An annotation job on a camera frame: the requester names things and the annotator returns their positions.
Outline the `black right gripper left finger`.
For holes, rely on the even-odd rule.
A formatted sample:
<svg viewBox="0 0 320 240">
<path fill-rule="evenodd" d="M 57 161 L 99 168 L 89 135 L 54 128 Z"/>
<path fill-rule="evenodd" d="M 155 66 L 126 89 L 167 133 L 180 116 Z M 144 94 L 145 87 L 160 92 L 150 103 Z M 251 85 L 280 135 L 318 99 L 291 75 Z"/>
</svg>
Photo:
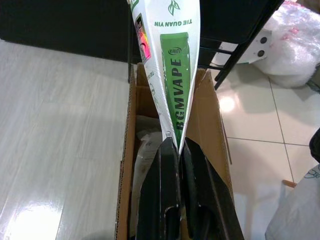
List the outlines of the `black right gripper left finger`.
<svg viewBox="0 0 320 240">
<path fill-rule="evenodd" d="M 179 239 L 180 207 L 178 154 L 173 141 L 166 139 L 157 149 L 141 186 L 136 238 Z"/>
</svg>

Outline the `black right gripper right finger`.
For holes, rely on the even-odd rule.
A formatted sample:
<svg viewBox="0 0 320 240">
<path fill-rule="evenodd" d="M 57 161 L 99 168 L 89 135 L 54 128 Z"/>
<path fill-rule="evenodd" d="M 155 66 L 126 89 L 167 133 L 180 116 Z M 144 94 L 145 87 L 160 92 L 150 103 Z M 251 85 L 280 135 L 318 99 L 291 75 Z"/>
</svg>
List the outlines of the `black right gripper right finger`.
<svg viewBox="0 0 320 240">
<path fill-rule="evenodd" d="M 189 237 L 239 239 L 239 221 L 229 189 L 201 147 L 189 138 L 184 141 L 181 166 Z"/>
</svg>

